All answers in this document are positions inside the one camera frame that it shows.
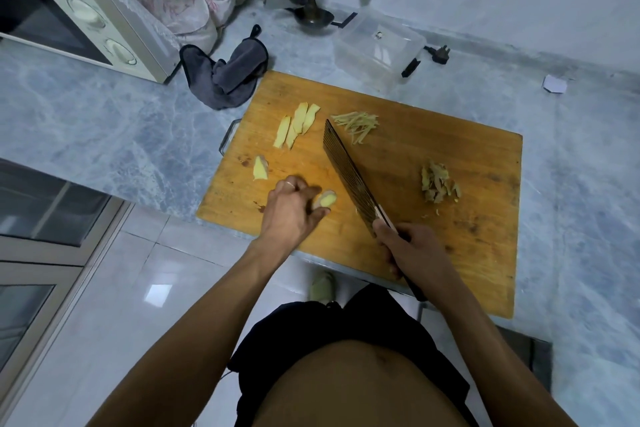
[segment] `paper scrap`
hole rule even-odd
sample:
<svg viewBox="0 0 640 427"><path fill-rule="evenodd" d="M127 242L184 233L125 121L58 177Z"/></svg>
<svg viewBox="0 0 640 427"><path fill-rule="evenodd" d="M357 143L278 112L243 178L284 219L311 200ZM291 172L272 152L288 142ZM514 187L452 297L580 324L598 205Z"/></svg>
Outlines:
<svg viewBox="0 0 640 427"><path fill-rule="evenodd" d="M542 88L550 93L564 93L566 91L566 81L547 75L542 82Z"/></svg>

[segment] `microwave dial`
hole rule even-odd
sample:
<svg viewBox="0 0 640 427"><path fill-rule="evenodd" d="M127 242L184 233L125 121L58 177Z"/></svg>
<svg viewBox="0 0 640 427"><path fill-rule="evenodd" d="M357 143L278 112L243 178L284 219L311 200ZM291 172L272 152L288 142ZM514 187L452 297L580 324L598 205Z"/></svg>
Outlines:
<svg viewBox="0 0 640 427"><path fill-rule="evenodd" d="M123 63L130 64L133 66L135 63L138 62L136 57L133 56L133 54L131 53L131 51L129 51L121 43L114 41L113 39L105 40L104 47L107 49L108 52L116 56L116 58L118 58Z"/></svg>
<svg viewBox="0 0 640 427"><path fill-rule="evenodd" d="M80 19L90 27L93 27L94 29L102 29L106 26L104 19L98 11L92 8L84 0L67 0L67 3L71 12L73 12L74 17Z"/></svg>

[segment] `gray marble counter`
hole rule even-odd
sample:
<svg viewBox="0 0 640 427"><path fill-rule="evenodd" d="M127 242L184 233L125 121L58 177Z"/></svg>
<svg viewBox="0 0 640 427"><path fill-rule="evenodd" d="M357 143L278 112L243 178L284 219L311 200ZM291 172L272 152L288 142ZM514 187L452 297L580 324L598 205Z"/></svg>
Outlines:
<svg viewBox="0 0 640 427"><path fill-rule="evenodd" d="M273 68L369 94L333 65L323 35L245 7L214 57L254 23ZM337 30L331 28L327 33ZM440 32L388 96L524 136L515 317L501 325L554 343L556 399L581 426L640 418L640 77ZM543 77L567 78L564 95ZM11 41L0 43L0 157L185 220L246 105L214 112L182 70L166 85Z"/></svg>

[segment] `clear plastic container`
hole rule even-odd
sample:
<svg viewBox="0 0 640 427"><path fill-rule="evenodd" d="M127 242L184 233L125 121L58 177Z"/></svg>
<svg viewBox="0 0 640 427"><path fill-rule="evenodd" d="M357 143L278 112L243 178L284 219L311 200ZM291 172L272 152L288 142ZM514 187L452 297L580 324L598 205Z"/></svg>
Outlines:
<svg viewBox="0 0 640 427"><path fill-rule="evenodd" d="M363 10L333 38L335 65L389 93L426 39L374 10Z"/></svg>

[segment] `left hand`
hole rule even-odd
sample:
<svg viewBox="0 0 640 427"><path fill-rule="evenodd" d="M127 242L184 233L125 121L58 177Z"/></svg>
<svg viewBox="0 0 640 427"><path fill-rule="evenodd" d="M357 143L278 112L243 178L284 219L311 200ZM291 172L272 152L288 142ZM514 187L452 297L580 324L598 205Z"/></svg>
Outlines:
<svg viewBox="0 0 640 427"><path fill-rule="evenodd" d="M278 181L276 188L269 191L258 239L288 256L331 211L321 207L308 212L311 200L320 191L320 187L309 186L297 176Z"/></svg>

